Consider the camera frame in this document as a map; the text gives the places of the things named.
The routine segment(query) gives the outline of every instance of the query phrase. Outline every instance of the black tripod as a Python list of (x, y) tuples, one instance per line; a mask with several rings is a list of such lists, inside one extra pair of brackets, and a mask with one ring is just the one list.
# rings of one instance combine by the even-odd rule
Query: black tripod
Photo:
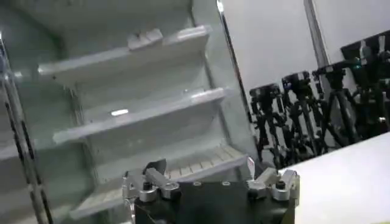
[[(355, 60), (342, 61), (333, 65), (328, 65), (323, 68), (319, 68), (317, 71), (313, 72), (313, 75), (315, 76), (315, 79), (318, 82), (320, 81), (320, 75), (325, 75), (332, 89), (328, 99), (328, 103), (327, 105), (325, 105), (324, 108), (326, 112), (325, 112), (325, 119), (322, 123), (322, 128), (321, 128), (322, 139), (325, 138), (326, 125), (330, 123), (332, 105), (334, 104), (335, 100), (337, 100), (340, 106), (341, 119), (344, 124), (346, 136), (349, 144), (353, 144), (358, 141), (355, 136), (353, 122), (347, 111), (346, 99), (351, 104), (354, 110), (356, 110), (356, 102), (352, 97), (351, 93), (349, 92), (349, 90), (347, 88), (344, 88), (344, 85), (342, 83), (342, 80), (346, 75), (345, 69), (352, 68), (354, 66), (356, 66)], [(321, 85), (316, 85), (316, 87), (318, 89), (318, 92), (323, 92)]]
[[(314, 97), (313, 90), (310, 86), (309, 73), (304, 71), (301, 73), (292, 74), (283, 78), (282, 82), (283, 88), (285, 90), (283, 102), (286, 106), (286, 109), (289, 111), (289, 117), (293, 121), (291, 127), (291, 133), (295, 133), (295, 144), (293, 148), (299, 149), (300, 154), (306, 154), (306, 156), (302, 158), (303, 160), (312, 157), (308, 156), (308, 152), (305, 150), (305, 146), (311, 149), (314, 154), (313, 156), (318, 156), (324, 152), (327, 152), (328, 145), (326, 144), (324, 138), (318, 137), (322, 136), (321, 131), (314, 133), (313, 123), (310, 118), (310, 112), (312, 112), (316, 126), (321, 126), (323, 115), (320, 111), (320, 108), (322, 104), (320, 100), (317, 100)], [(297, 97), (297, 101), (294, 103), (290, 101), (290, 91), (292, 91)], [(302, 127), (300, 126), (299, 117), (301, 115), (303, 115), (303, 119), (305, 121), (308, 138), (303, 134)], [(326, 130), (329, 130), (335, 141), (343, 145), (340, 137), (335, 131), (335, 128), (331, 124), (326, 124), (325, 127)]]
[[(268, 134), (266, 131), (266, 124), (268, 124), (269, 132), (273, 142), (271, 153), (274, 156), (274, 164), (276, 168), (282, 168), (285, 164), (285, 159), (280, 154), (280, 142), (278, 140), (276, 128), (282, 129), (283, 135), (288, 136), (288, 127), (286, 126), (286, 117), (283, 111), (281, 92), (277, 84), (262, 86), (260, 88), (252, 89), (249, 92), (252, 97), (251, 107), (253, 114), (256, 117), (254, 122), (259, 129), (259, 140), (257, 144), (258, 156), (262, 161), (262, 151), (266, 145), (269, 145)], [(273, 104), (276, 100), (278, 106), (278, 113), (274, 112)]]
[[(381, 74), (381, 68), (389, 64), (390, 59), (390, 52), (385, 51), (385, 36), (379, 37), (379, 46), (378, 53), (373, 54), (372, 49), (366, 46), (365, 41), (362, 41), (361, 60), (359, 66), (356, 67), (358, 87), (353, 96), (360, 95), (363, 119), (359, 131), (364, 139), (390, 131), (389, 113), (383, 96), (383, 93), (388, 90)], [(371, 108), (371, 100), (375, 102), (375, 108)]]

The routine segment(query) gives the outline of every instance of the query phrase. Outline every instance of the white shelf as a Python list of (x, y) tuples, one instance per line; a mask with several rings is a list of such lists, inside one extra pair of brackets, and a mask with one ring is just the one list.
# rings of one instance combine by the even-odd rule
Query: white shelf
[(0, 149), (0, 161), (19, 156), (18, 149), (15, 144), (10, 144)]
[(137, 122), (145, 121), (153, 117), (159, 117), (175, 111), (195, 107), (205, 103), (212, 103), (225, 97), (225, 90), (217, 88), (202, 93), (185, 96), (170, 103), (164, 103), (157, 107), (143, 110), (136, 113), (127, 113), (118, 117), (113, 117), (106, 121), (96, 122), (81, 127), (71, 128), (65, 131), (54, 133), (53, 141), (56, 144), (75, 141), (84, 137), (109, 131), (112, 129), (125, 127)]
[[(165, 176), (172, 180), (194, 181), (212, 174), (238, 167), (247, 161), (247, 155), (230, 146), (218, 147), (202, 153), (168, 162)], [(122, 179), (116, 179), (99, 186), (80, 206), (70, 212), (72, 219), (77, 220), (123, 204)]]
[(75, 82), (110, 76), (129, 68), (202, 51), (210, 32), (209, 26), (189, 28), (136, 51), (120, 47), (80, 58), (42, 64), (38, 72), (62, 85), (72, 86)]

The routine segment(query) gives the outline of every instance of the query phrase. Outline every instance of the shelving unit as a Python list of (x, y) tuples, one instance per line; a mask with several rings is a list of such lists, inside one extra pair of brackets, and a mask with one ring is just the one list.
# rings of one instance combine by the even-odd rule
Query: shelving unit
[[(23, 30), (10, 52), (22, 52), (11, 65), (27, 67), (13, 69), (13, 109), (53, 223), (125, 223), (115, 215), (120, 176), (158, 159), (177, 181), (246, 178), (231, 169), (256, 159), (256, 147), (214, 1), (31, 4), (14, 5), (40, 27)], [(162, 40), (126, 46), (129, 35), (155, 29)]]
[(40, 65), (38, 72), (56, 82), (72, 87), (76, 82), (98, 79), (160, 60), (180, 57), (205, 48), (210, 26), (181, 30), (161, 42), (135, 51), (121, 47), (80, 58)]
[[(165, 176), (179, 182), (201, 180), (212, 174), (238, 167), (246, 161), (247, 155), (230, 146), (223, 146), (168, 162)], [(99, 186), (70, 212), (71, 218), (77, 220), (119, 206), (123, 203), (121, 186), (122, 179), (115, 179)]]
[(173, 113), (175, 111), (184, 110), (186, 108), (195, 107), (197, 105), (202, 105), (205, 103), (212, 103), (221, 100), (224, 97), (225, 91), (222, 88), (217, 88), (202, 93), (185, 96), (183, 98), (180, 98), (179, 100), (170, 103), (165, 103), (163, 105), (159, 105), (148, 110), (140, 111), (137, 113), (127, 113), (118, 117), (108, 119), (106, 121), (88, 124), (81, 127), (54, 133), (53, 141), (57, 144), (74, 141), (80, 138), (85, 138), (112, 129), (125, 127), (154, 117)]

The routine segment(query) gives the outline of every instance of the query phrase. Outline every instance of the metal clamp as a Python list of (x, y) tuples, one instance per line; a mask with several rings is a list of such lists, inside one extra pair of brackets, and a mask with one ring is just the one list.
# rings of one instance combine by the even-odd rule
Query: metal clamp
[(145, 172), (146, 179), (160, 188), (161, 196), (167, 200), (175, 200), (181, 196), (180, 185), (167, 179), (159, 171), (149, 168)]
[(139, 197), (143, 202), (151, 202), (157, 198), (157, 187), (151, 182), (145, 180), (140, 173), (129, 175), (128, 172), (123, 176), (122, 196), (126, 201), (133, 197)]
[(286, 170), (280, 180), (272, 185), (272, 197), (277, 201), (299, 199), (299, 176), (297, 172)]
[(248, 196), (251, 199), (260, 199), (267, 196), (267, 188), (278, 180), (278, 173), (274, 168), (267, 168), (256, 180), (248, 181)]

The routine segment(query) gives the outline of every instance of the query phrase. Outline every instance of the white table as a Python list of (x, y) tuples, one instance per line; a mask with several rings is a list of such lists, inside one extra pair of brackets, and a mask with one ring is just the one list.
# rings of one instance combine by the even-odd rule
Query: white table
[(297, 224), (390, 221), (390, 133), (289, 169), (300, 175)]

